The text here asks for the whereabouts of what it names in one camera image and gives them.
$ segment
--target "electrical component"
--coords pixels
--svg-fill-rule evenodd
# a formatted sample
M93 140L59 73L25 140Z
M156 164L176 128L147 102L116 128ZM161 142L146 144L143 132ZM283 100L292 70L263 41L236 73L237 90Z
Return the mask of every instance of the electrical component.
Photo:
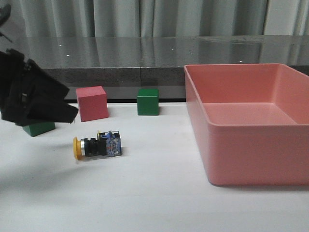
M97 133L97 139L91 138L78 140L77 137L73 139L73 151L77 160L83 160L84 157L91 156L120 156L121 143L119 131L109 131Z

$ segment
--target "red cube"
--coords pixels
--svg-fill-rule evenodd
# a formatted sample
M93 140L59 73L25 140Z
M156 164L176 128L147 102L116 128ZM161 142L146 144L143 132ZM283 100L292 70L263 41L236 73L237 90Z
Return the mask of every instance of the red cube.
M82 122L107 118L107 96L102 86L77 88L77 102Z

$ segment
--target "green cube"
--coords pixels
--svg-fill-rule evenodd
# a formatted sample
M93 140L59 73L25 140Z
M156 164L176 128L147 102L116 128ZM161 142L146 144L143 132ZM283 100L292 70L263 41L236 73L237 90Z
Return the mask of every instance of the green cube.
M43 134L55 128L56 127L54 122L42 122L23 127L24 131L27 132L31 137Z
M159 115L159 90L142 88L137 95L138 115Z

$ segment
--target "white curtain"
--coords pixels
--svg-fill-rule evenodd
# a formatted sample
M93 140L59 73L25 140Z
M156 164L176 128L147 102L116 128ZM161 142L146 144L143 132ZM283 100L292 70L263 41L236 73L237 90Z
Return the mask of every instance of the white curtain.
M26 36L309 34L309 0L0 0Z

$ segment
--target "plastic bin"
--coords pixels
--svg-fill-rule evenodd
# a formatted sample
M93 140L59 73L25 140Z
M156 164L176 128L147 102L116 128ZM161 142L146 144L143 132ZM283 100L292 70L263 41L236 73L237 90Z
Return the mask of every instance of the plastic bin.
M283 64L184 69L187 108L212 184L309 184L307 75Z

